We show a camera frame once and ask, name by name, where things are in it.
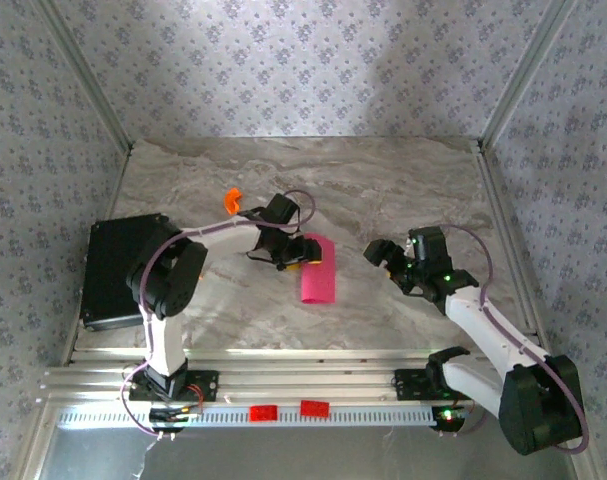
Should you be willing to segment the pink cloth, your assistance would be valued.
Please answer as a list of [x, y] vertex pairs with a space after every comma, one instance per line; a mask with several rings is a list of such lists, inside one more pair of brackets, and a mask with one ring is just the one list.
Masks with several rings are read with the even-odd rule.
[[334, 304], [336, 302], [335, 244], [328, 238], [309, 233], [306, 238], [318, 242], [322, 259], [319, 263], [306, 263], [301, 273], [301, 301], [305, 304]]

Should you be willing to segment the grey metal sheet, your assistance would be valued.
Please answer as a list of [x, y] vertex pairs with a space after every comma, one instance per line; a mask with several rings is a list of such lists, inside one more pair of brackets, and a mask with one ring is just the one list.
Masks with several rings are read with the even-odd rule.
[[156, 442], [135, 429], [59, 430], [39, 480], [577, 480], [566, 456], [515, 453], [488, 422], [418, 427], [205, 428]]

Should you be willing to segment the black box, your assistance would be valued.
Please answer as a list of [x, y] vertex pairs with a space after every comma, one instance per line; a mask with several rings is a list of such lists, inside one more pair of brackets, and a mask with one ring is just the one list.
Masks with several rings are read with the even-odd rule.
[[92, 225], [79, 312], [84, 328], [105, 331], [142, 323], [126, 278], [155, 227], [167, 221], [156, 213]]

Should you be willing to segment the aluminium side rail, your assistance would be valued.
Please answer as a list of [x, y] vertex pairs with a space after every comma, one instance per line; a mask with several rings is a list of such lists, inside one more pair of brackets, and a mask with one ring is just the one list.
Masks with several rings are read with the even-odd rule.
[[129, 145], [126, 152], [119, 158], [115, 173], [109, 178], [109, 189], [101, 199], [102, 204], [99, 205], [99, 210], [87, 221], [82, 221], [79, 224], [79, 232], [81, 234], [80, 240], [77, 242], [77, 246], [79, 247], [78, 253], [80, 254], [78, 264], [79, 269], [77, 271], [77, 276], [75, 277], [74, 289], [72, 290], [74, 310], [73, 313], [67, 318], [67, 335], [65, 337], [65, 344], [61, 350], [60, 360], [57, 363], [58, 366], [68, 366], [71, 363], [71, 357], [75, 349], [79, 331], [83, 328], [83, 321], [81, 320], [82, 295], [84, 291], [87, 254], [89, 250], [92, 228], [95, 223], [108, 220], [112, 216], [116, 201], [120, 194], [123, 177], [128, 167], [131, 153], [132, 146]]
[[544, 311], [537, 297], [538, 283], [532, 267], [523, 254], [524, 243], [518, 219], [514, 214], [509, 195], [502, 190], [502, 176], [491, 158], [483, 151], [482, 143], [479, 140], [471, 140], [470, 149], [475, 156], [481, 181], [492, 211], [494, 225], [515, 290], [519, 314], [534, 332], [539, 344], [550, 351], [551, 345], [545, 332], [542, 316]]

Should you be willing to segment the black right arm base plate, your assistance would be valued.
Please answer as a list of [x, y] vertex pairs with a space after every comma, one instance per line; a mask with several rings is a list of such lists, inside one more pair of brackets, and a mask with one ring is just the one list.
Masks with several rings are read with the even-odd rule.
[[434, 379], [425, 369], [397, 369], [391, 384], [399, 401], [470, 400], [470, 397]]

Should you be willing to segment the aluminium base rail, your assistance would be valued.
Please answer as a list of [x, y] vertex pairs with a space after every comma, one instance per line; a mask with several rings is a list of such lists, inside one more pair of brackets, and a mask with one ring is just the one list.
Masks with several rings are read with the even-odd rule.
[[[60, 405], [116, 402], [142, 348], [79, 348], [63, 367], [44, 373], [37, 401]], [[216, 407], [280, 404], [302, 399], [336, 406], [390, 406], [394, 371], [423, 368], [428, 350], [187, 349], [189, 366], [220, 373]]]

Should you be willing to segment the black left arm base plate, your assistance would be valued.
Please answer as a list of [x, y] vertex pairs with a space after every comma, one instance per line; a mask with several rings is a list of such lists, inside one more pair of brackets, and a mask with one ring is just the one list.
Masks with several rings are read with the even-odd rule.
[[196, 387], [204, 402], [214, 402], [217, 398], [219, 372], [215, 370], [185, 370], [170, 376], [168, 380], [154, 379], [147, 371], [134, 375], [127, 390], [132, 401], [196, 401]]

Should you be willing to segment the aluminium frame post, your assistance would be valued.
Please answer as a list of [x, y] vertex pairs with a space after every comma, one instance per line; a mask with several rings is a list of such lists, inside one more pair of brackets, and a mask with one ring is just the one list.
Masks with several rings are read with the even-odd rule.
[[67, 25], [55, 0], [29, 0], [53, 37], [57, 48], [71, 68], [90, 105], [115, 145], [128, 154], [132, 141], [104, 94], [98, 78], [86, 60], [72, 29]]
[[579, 0], [550, 0], [509, 82], [485, 126], [478, 144], [485, 153], [492, 150], [514, 115], [537, 71], [553, 47]]

